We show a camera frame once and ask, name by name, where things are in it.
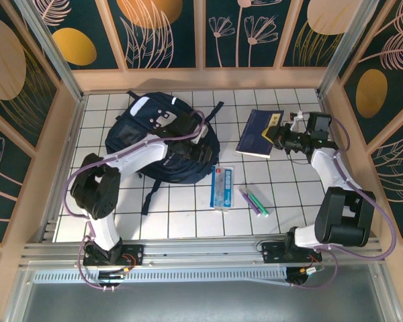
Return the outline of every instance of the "purple marker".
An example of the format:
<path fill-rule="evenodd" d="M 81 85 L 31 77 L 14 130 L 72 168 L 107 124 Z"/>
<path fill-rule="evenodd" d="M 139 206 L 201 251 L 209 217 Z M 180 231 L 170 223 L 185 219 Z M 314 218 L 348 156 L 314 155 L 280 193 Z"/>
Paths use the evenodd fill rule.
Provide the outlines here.
<path fill-rule="evenodd" d="M 242 195 L 243 199 L 251 206 L 252 210 L 257 214 L 257 216 L 261 215 L 260 209 L 253 203 L 251 198 L 242 190 L 239 189 L 240 194 Z"/>

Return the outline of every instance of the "metal grate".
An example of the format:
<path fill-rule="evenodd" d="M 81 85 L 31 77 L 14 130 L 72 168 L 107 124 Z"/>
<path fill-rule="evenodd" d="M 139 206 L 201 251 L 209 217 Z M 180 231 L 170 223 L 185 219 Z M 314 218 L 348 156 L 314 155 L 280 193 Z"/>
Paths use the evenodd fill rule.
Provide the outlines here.
<path fill-rule="evenodd" d="M 95 281 L 97 271 L 86 273 L 85 277 Z M 191 269 L 191 270 L 134 270 L 126 275 L 124 282 L 208 282 L 231 280 L 283 280 L 286 278 L 286 268 L 221 268 L 221 269 Z M 39 271 L 34 276 L 34 283 L 78 283 L 82 278 L 76 270 Z"/>

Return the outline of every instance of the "navy backpack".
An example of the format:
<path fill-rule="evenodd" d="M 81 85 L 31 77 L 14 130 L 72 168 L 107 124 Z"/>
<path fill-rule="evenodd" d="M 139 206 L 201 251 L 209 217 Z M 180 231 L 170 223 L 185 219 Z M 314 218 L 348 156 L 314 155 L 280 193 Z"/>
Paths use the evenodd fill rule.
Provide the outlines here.
<path fill-rule="evenodd" d="M 120 151 L 142 140 L 148 134 L 160 137 L 177 137 L 195 131 L 202 118 L 187 103 L 177 97 L 156 92 L 141 97 L 132 91 L 128 94 L 134 101 L 107 134 L 105 145 L 108 154 Z M 207 132 L 197 144 L 189 140 L 166 141 L 167 155 L 140 170 L 155 179 L 154 186 L 147 194 L 142 207 L 142 215 L 148 214 L 152 195 L 158 191 L 161 182 L 193 184 L 212 172 L 218 162 L 220 143 L 209 121 L 223 106 L 219 102 L 206 115 Z"/>

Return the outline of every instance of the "backpack strap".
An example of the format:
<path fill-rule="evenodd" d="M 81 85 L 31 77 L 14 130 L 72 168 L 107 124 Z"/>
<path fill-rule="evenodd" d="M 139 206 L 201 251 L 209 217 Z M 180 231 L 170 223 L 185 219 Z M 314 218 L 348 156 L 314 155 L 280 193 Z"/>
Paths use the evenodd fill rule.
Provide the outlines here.
<path fill-rule="evenodd" d="M 128 91 L 127 94 L 129 94 L 129 96 L 133 97 L 135 100 L 138 100 L 140 98 L 139 95 L 137 95 L 135 92 L 133 91 Z"/>
<path fill-rule="evenodd" d="M 160 188 L 161 182 L 162 182 L 161 180 L 155 180 L 152 190 L 150 191 L 150 193 L 146 195 L 145 202 L 143 203 L 142 206 L 142 215 L 145 216 L 148 215 L 150 200 L 152 198 L 152 195 L 155 194 Z"/>
<path fill-rule="evenodd" d="M 218 104 L 216 105 L 216 107 L 212 110 L 212 112 L 205 118 L 206 122 L 209 122 L 211 119 L 213 119 L 215 117 L 215 114 L 217 114 L 217 112 L 219 112 L 219 110 L 221 109 L 221 107 L 224 105 L 224 102 L 218 102 Z"/>

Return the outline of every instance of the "green marker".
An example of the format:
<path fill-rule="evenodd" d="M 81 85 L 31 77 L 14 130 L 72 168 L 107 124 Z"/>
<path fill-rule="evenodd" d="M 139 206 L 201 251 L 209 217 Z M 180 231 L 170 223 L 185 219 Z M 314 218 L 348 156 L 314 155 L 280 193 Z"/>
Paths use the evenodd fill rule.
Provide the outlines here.
<path fill-rule="evenodd" d="M 256 204 L 258 206 L 258 208 L 260 208 L 261 212 L 263 213 L 264 216 L 268 216 L 269 212 L 266 210 L 266 208 L 263 207 L 263 205 L 258 201 L 257 198 L 255 198 L 255 196 L 247 191 L 249 198 L 251 198 L 251 200 L 254 202 L 254 204 Z"/>

